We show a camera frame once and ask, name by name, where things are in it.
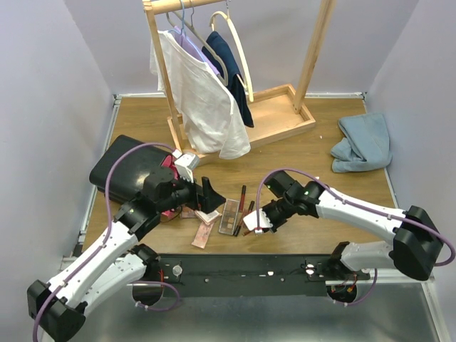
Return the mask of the pink drawer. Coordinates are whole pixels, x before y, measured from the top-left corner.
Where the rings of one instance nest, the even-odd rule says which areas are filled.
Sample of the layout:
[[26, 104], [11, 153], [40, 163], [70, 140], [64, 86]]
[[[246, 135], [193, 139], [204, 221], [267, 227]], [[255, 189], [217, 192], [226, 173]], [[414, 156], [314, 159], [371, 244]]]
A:
[[[164, 161], [162, 162], [162, 166], [171, 169], [172, 172], [173, 172], [174, 178], [175, 179], [178, 178], [178, 173], [177, 173], [177, 169], [176, 169], [176, 167], [174, 165], [173, 156], [168, 155], [164, 159]], [[165, 220], [171, 220], [171, 219], [173, 219], [175, 217], [175, 215], [176, 215], [176, 210], [175, 209], [170, 209], [170, 210], [167, 210], [167, 211], [162, 213], [162, 216], [165, 218]]]

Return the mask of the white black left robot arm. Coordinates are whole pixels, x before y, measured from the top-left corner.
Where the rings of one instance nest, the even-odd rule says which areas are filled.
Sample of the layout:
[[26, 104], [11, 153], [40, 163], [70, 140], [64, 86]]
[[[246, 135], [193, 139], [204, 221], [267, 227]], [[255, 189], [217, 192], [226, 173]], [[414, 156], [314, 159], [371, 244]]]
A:
[[160, 224], [163, 212], [186, 206], [209, 214], [225, 201], [207, 177], [198, 185], [192, 177], [176, 178], [168, 167], [152, 168], [142, 189], [109, 216], [108, 227], [87, 250], [49, 281], [30, 285], [32, 339], [43, 329], [55, 341], [71, 340], [88, 315], [126, 284], [152, 280], [165, 287], [157, 254], [140, 240]]

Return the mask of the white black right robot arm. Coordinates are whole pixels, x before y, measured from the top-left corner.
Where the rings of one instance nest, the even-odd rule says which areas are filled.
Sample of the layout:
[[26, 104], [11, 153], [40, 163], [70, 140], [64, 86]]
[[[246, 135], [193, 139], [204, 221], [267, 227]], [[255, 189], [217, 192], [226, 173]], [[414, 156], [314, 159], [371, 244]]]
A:
[[443, 242], [428, 213], [382, 207], [349, 197], [314, 179], [306, 185], [280, 170], [264, 181], [276, 199], [264, 205], [255, 222], [275, 232], [293, 215], [332, 219], [363, 229], [379, 241], [341, 242], [328, 260], [328, 272], [344, 279], [362, 269], [397, 269], [418, 281], [430, 278]]

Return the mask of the black organizer box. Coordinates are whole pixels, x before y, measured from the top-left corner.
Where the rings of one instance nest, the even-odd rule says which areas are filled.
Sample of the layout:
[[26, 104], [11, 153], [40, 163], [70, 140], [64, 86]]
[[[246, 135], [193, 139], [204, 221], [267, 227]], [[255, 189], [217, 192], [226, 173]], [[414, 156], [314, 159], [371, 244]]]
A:
[[[142, 142], [127, 135], [118, 136], [90, 171], [89, 181], [100, 192], [105, 191], [105, 181], [111, 167], [124, 153]], [[154, 166], [162, 165], [170, 152], [155, 146], [143, 147], [128, 155], [116, 167], [111, 179], [109, 198], [122, 204], [131, 200], [143, 188], [145, 178]]]

